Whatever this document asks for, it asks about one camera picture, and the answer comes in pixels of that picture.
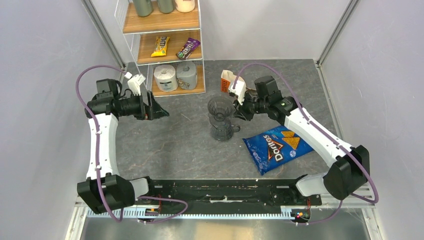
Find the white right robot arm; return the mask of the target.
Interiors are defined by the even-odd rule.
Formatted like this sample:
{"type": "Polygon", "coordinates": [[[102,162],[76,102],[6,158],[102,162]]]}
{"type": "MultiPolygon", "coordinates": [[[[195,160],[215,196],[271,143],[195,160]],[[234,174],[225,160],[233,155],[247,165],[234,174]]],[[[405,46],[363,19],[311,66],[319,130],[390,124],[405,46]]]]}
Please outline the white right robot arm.
{"type": "Polygon", "coordinates": [[[228,92],[236,98],[236,116],[250,121],[256,114],[267,114],[310,145],[329,167],[327,172],[298,178],[288,191],[292,203],[300,205],[309,196],[320,194],[343,201],[368,182],[370,153],[364,146],[353,147],[332,134],[292,96],[283,96],[272,76],[260,77],[254,84],[255,88],[249,89],[238,79],[230,83],[228,92]]]}

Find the white wire wooden shelf rack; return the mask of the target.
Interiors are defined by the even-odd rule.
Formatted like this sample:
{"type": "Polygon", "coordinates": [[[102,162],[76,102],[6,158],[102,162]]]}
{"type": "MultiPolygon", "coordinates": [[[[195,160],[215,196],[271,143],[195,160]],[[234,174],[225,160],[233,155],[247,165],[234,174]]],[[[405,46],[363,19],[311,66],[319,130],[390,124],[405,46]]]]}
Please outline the white wire wooden shelf rack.
{"type": "Polygon", "coordinates": [[[124,37],[131,40],[131,60],[147,68],[145,85],[156,97],[203,94],[206,92],[200,1],[194,8],[181,12],[161,12],[158,3],[151,1],[152,11],[139,16],[131,0],[119,0],[114,16],[124,37]],[[184,77],[176,73],[176,86],[169,80],[159,80],[159,67],[196,65],[196,73],[184,77]]]}

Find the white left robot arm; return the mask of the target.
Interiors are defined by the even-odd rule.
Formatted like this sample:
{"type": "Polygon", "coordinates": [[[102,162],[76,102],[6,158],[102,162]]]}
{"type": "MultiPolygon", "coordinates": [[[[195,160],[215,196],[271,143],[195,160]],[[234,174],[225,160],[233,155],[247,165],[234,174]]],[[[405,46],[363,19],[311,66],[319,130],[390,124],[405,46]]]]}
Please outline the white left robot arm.
{"type": "Polygon", "coordinates": [[[127,82],[129,92],[114,79],[96,82],[97,94],[85,105],[90,129],[90,160],[86,179],[77,184],[77,193],[95,214],[131,207],[139,198],[152,204],[157,198],[149,177],[127,180],[120,176],[116,160],[116,132],[120,117],[156,120],[169,116],[146,90],[145,78],[137,75],[127,82]]]}

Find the orange coffee filter package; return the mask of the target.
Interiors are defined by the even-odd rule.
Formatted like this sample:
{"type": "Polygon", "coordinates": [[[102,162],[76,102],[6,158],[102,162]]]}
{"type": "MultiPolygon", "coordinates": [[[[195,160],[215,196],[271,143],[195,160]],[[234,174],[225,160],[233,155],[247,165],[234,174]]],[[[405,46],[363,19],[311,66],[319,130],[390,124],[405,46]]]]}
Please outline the orange coffee filter package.
{"type": "Polygon", "coordinates": [[[244,94],[248,90],[248,88],[247,88],[246,81],[241,76],[237,79],[236,86],[244,84],[245,89],[244,90],[233,90],[232,89],[232,84],[234,83],[236,77],[237,77],[237,75],[234,74],[232,71],[224,69],[221,72],[221,76],[220,76],[220,78],[221,78],[221,84],[220,84],[221,91],[228,93],[228,94],[233,94],[233,95],[236,95],[237,93],[241,93],[241,92],[243,92],[243,94],[244,94]]]}

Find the black coffee dripper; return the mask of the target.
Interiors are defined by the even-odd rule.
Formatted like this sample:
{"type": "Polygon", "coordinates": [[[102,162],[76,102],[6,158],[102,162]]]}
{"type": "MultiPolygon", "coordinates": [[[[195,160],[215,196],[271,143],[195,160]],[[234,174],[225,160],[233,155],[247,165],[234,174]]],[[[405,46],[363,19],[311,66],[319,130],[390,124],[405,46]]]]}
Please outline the black coffee dripper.
{"type": "Polygon", "coordinates": [[[217,122],[223,122],[229,119],[235,113],[233,102],[222,96],[214,96],[207,104],[209,119],[217,122]]]}

